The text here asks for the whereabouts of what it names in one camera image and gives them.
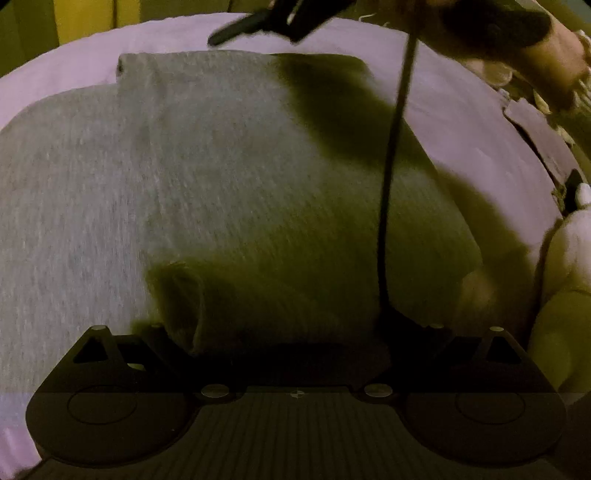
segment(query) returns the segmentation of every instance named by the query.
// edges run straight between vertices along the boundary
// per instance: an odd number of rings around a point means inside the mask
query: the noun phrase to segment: round pad
[[[405,403],[405,422],[429,449],[463,463],[510,466],[549,450],[564,426],[555,393],[421,393]]]

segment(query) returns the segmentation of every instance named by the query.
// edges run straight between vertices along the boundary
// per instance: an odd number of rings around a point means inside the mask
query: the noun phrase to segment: yellow wall
[[[140,0],[53,0],[60,45],[94,33],[139,23],[139,2]]]

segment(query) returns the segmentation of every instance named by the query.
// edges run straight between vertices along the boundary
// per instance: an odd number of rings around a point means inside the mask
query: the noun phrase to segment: triangular cutout
[[[107,360],[107,352],[100,340],[92,337],[87,342],[82,350],[74,358],[75,364],[86,364],[89,362],[102,362]]]

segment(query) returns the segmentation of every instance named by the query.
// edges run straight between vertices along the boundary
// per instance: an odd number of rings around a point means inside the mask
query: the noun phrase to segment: bed
[[[239,17],[210,14],[147,22],[48,52],[0,79],[0,130],[39,100],[114,84],[121,54],[207,50],[210,33]],[[367,65],[376,88],[392,100],[404,41],[405,34],[399,31],[333,19],[297,46],[273,35],[258,35],[236,39],[224,49],[356,57]],[[557,187],[577,168],[576,161],[530,105],[513,102],[424,45],[416,65],[405,118],[478,245],[478,261],[460,282],[445,323],[464,335],[502,326],[526,346],[537,308],[544,246],[562,219]],[[423,312],[423,319],[432,313]],[[1,322],[5,338],[22,335],[9,319]],[[23,430],[27,399],[89,325],[90,319],[70,325],[43,355],[31,352],[26,344],[29,351],[0,357],[1,375],[10,377],[6,361],[15,358],[22,362],[15,367],[22,369],[20,376],[30,375],[24,387],[6,382],[10,387],[2,392],[0,427],[20,432],[16,434],[27,441]],[[128,330],[124,322],[109,326],[114,333]],[[14,344],[16,351],[26,349],[18,340]],[[15,464],[29,466],[34,461],[30,448],[23,451],[21,459],[5,462],[6,472]]]

